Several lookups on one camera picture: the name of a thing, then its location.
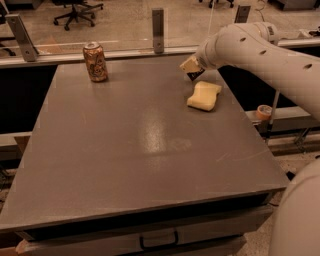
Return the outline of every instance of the can top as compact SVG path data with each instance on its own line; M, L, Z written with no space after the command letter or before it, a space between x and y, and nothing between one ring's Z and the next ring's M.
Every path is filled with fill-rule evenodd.
M87 43L84 48L86 49L95 49L95 48L98 48L100 45L98 44L98 42L89 42Z

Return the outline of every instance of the black handle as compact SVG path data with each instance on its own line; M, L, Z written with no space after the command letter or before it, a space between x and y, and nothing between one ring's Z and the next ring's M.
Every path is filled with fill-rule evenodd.
M174 242L170 243L170 244L164 244L164 245L157 245L157 246L145 246L144 243L143 243L143 237L140 236L140 247L142 250L144 251L150 251L150 250L159 250L159 249L167 249L167 248L170 248L170 247L173 247L173 246L176 246L179 242L179 236L178 236L178 232L175 230L174 231Z

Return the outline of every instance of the office chair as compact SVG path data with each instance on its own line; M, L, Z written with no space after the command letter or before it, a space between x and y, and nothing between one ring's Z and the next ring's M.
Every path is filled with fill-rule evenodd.
M6 16L7 11L0 2L0 25L6 23ZM14 37L0 37L0 47L2 50L5 50L9 53L10 56L16 56L15 52L11 51L9 48L5 47L1 42L2 41L11 41L11 40L16 40Z
M234 4L234 0L227 0L230 3L230 8L233 8ZM212 8L213 6L213 0L210 0L209 2L209 8Z
M100 8L101 10L103 9L103 4L97 4L97 5L91 6L91 5L88 5L85 0L61 0L60 2L54 2L54 4L64 5L64 7L66 7L66 5L72 6L72 11L70 13L55 17L54 21L53 21L54 25L59 25L58 19L69 18L67 23L64 25L64 29L66 31L70 30L70 28L69 28L70 22L74 19L76 20L76 22L78 22L78 18L89 21L91 27L94 27L95 24L92 19L95 18L95 15L90 10L95 9L95 8ZM81 10L77 10L77 5L83 6L85 8L83 8Z

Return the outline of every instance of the desk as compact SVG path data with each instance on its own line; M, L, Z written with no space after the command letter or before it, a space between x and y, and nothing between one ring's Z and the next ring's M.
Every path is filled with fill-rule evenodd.
M102 83L83 63L60 65L0 231L46 256L238 250L288 180L218 72L200 77L223 86L215 111L187 107L186 57L108 61ZM150 241L158 231L165 241Z

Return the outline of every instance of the sponge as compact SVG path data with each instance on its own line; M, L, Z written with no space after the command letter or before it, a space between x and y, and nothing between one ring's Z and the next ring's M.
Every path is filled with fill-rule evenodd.
M214 108L217 95L221 92L221 86L200 81L194 88L193 95L188 99L187 105L206 111Z

